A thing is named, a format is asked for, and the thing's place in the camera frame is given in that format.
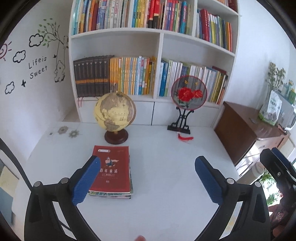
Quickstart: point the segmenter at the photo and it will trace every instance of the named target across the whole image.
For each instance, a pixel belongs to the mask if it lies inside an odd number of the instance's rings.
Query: blue gripper pad
[[[217,203],[220,206],[223,203],[222,189],[200,157],[195,159],[195,171],[198,174],[200,180],[202,181],[202,184],[204,185],[205,189],[207,190],[212,202]]]
[[[100,169],[101,161],[96,157],[73,188],[72,203],[75,206],[83,202]]]

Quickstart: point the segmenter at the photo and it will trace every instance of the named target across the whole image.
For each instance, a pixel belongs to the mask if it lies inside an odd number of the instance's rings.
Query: black fan stand
[[[173,122],[171,125],[168,126],[168,130],[179,131],[182,133],[190,134],[189,126],[186,124],[186,122],[187,122],[188,115],[190,113],[193,113],[194,110],[190,110],[187,114],[186,114],[186,110],[184,110],[183,114],[181,114],[181,110],[178,106],[176,107],[176,109],[179,111],[179,117],[176,122]]]

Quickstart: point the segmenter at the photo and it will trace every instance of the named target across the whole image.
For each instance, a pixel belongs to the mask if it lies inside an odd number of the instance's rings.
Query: red flower embroidery
[[[179,100],[184,102],[189,102],[193,98],[194,94],[192,93],[191,89],[187,87],[183,87],[178,91]]]
[[[203,97],[203,94],[202,94],[202,91],[201,90],[196,90],[196,91],[193,91],[193,98],[202,98]]]

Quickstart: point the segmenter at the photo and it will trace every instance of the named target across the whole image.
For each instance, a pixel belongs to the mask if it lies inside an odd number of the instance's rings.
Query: cartoon illustration
[[[27,83],[26,81],[22,80],[22,86],[23,86],[23,87],[26,87],[26,86],[25,86],[26,83]]]
[[[111,160],[110,157],[107,157],[105,160],[106,166],[108,167],[114,167],[116,162],[119,162],[119,160]]]
[[[8,84],[6,86],[6,89],[5,89],[5,94],[10,94],[13,90],[15,89],[15,84],[13,81],[10,82],[10,84]]]
[[[12,49],[8,49],[9,47],[9,45],[11,44],[11,41],[10,41],[10,43],[9,44],[3,44],[3,46],[1,47],[1,49],[0,49],[0,59],[4,59],[4,61],[6,61],[6,59],[5,59],[5,55],[7,54],[7,52],[8,51],[11,51]]]
[[[65,78],[65,66],[63,65],[63,63],[59,60],[57,63],[57,68],[54,71],[54,73],[56,74],[54,81],[55,82],[62,82]]]
[[[26,58],[26,50],[17,51],[15,56],[13,57],[12,61],[14,63],[20,63],[22,60]]]
[[[31,35],[31,37],[29,38],[29,47],[38,47],[43,42],[43,40],[44,38],[40,34]]]
[[[62,82],[65,79],[65,53],[66,53],[66,49],[69,48],[68,47],[69,38],[68,36],[64,36],[62,38],[60,37],[59,35],[60,25],[57,26],[57,23],[53,22],[52,18],[50,18],[49,20],[45,18],[43,19],[43,21],[45,22],[45,24],[39,24],[39,27],[41,27],[42,29],[38,29],[38,34],[40,33],[44,39],[44,43],[42,44],[42,46],[49,47],[50,42],[52,41],[58,42],[57,53],[54,54],[54,57],[53,57],[56,59],[54,81],[56,83]],[[62,45],[63,47],[63,50],[64,50],[63,54],[61,53],[61,51],[59,51],[60,45]]]

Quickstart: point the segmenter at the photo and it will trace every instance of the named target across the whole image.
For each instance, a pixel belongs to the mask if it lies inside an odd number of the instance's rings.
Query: globe stand
[[[176,109],[179,111],[179,117],[176,122],[173,122],[170,126],[168,126],[168,130],[179,131],[182,133],[190,134],[189,126],[187,125],[187,117],[190,113],[193,113],[194,110],[190,110],[187,114],[186,114],[186,110],[184,110],[183,114],[181,114],[181,110],[178,106],[176,107]]]
[[[128,139],[128,132],[125,129],[120,131],[106,131],[105,140],[106,142],[118,145],[124,143]]]

